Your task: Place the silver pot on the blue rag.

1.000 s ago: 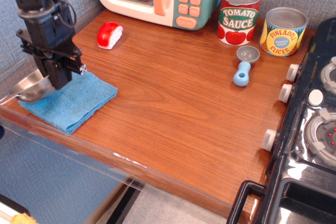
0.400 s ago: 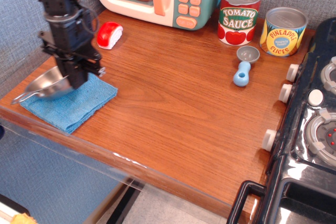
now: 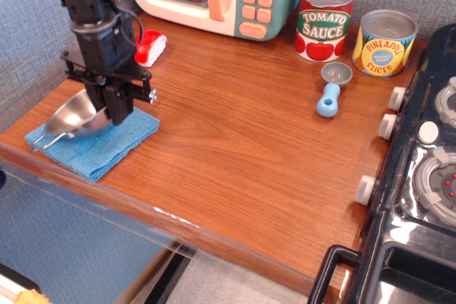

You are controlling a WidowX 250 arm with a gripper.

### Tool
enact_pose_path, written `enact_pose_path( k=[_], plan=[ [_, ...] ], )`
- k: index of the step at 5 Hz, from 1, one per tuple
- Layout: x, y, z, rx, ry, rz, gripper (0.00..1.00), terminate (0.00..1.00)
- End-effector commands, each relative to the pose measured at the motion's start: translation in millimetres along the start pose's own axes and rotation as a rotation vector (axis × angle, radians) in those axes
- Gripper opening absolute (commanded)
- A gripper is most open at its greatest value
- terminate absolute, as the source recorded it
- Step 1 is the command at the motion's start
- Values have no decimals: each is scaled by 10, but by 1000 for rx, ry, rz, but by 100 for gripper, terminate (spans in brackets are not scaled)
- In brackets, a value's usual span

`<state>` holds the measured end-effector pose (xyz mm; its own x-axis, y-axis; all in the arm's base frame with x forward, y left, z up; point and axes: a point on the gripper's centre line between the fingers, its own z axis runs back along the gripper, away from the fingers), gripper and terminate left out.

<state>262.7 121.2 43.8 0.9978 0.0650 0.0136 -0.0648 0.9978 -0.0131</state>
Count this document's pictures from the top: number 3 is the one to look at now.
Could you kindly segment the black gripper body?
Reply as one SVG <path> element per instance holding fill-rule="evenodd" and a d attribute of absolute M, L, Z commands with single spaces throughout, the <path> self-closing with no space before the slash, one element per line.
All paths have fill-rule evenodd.
<path fill-rule="evenodd" d="M 70 21 L 78 48 L 61 54 L 69 78 L 82 83 L 122 88 L 129 97 L 153 103 L 156 90 L 150 87 L 151 73 L 135 61 L 137 44 L 130 11 L 112 12 L 105 21 Z"/>

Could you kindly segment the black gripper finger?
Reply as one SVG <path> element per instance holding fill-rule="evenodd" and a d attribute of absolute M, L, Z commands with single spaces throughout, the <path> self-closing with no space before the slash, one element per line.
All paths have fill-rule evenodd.
<path fill-rule="evenodd" d="M 103 96 L 114 125 L 120 125 L 133 112 L 133 99 L 122 88 L 106 86 Z"/>
<path fill-rule="evenodd" d="M 106 106 L 102 87 L 86 83 L 85 89 L 96 111 L 102 110 Z"/>

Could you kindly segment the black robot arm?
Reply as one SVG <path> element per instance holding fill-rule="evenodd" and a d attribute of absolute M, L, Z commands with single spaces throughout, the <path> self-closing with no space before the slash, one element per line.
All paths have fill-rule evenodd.
<path fill-rule="evenodd" d="M 151 74 L 135 61 L 134 19 L 117 0 L 1 0 L 1 127 L 65 77 L 82 82 L 115 124 L 134 100 L 152 102 Z"/>

